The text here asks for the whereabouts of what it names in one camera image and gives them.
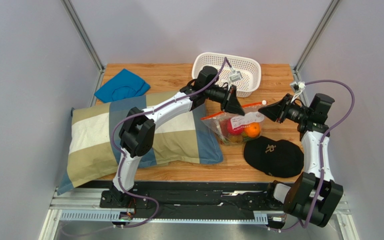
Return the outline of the clear orange zip bag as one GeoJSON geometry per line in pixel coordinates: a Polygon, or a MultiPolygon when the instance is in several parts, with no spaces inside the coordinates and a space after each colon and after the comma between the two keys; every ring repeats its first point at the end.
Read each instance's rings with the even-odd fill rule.
{"type": "Polygon", "coordinates": [[[265,116],[258,110],[265,105],[266,101],[243,105],[244,116],[232,114],[224,111],[201,118],[201,121],[212,130],[223,145],[236,145],[255,140],[261,136],[265,116]],[[250,123],[260,124],[260,136],[256,138],[248,137],[244,132],[241,135],[230,135],[227,131],[227,120],[230,119],[233,127],[244,127],[250,123]]]}

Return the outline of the checked blue beige pillow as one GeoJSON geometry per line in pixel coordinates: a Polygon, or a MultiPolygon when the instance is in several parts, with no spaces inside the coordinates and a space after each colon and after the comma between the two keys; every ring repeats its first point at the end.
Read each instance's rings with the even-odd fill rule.
{"type": "MultiPolygon", "coordinates": [[[[115,125],[131,108],[150,108],[175,94],[175,91],[152,93],[73,110],[67,167],[57,194],[115,173],[121,157],[110,139],[115,125]]],[[[174,161],[202,165],[221,163],[224,157],[220,145],[201,120],[206,115],[206,106],[201,105],[158,127],[153,147],[142,157],[139,168],[163,166],[174,161]]]]}

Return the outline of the fake red apple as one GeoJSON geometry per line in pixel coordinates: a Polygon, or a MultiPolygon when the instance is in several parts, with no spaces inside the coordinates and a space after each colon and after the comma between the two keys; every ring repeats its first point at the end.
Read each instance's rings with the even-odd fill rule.
{"type": "Polygon", "coordinates": [[[227,127],[226,127],[226,129],[227,129],[227,132],[230,135],[233,135],[233,136],[241,135],[244,132],[244,129],[243,129],[242,126],[233,127],[233,124],[232,124],[230,119],[227,120],[227,127]]]}

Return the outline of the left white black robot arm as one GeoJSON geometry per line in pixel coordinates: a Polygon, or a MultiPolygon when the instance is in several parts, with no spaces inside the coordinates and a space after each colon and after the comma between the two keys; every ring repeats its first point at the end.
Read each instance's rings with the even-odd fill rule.
{"type": "Polygon", "coordinates": [[[111,145],[120,152],[120,163],[112,183],[122,194],[134,186],[134,178],[142,157],[153,147],[156,130],[169,120],[196,109],[206,100],[220,104],[223,112],[243,116],[245,111],[237,98],[234,85],[217,86],[221,70],[205,66],[196,78],[182,87],[173,97],[146,109],[133,107],[127,117],[113,130],[119,143],[111,136],[111,145]]]}

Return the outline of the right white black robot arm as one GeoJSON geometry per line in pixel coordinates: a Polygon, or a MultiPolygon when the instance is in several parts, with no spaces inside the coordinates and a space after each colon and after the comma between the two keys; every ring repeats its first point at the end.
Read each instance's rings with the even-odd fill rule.
{"type": "Polygon", "coordinates": [[[334,103],[328,95],[317,93],[310,106],[299,105],[293,95],[261,107],[258,111],[276,123],[286,119],[298,124],[304,150],[304,171],[292,186],[280,181],[269,184],[267,197],[282,203],[283,211],[303,221],[325,227],[339,204],[344,189],[335,183],[328,159],[329,127],[325,124],[334,103]]]}

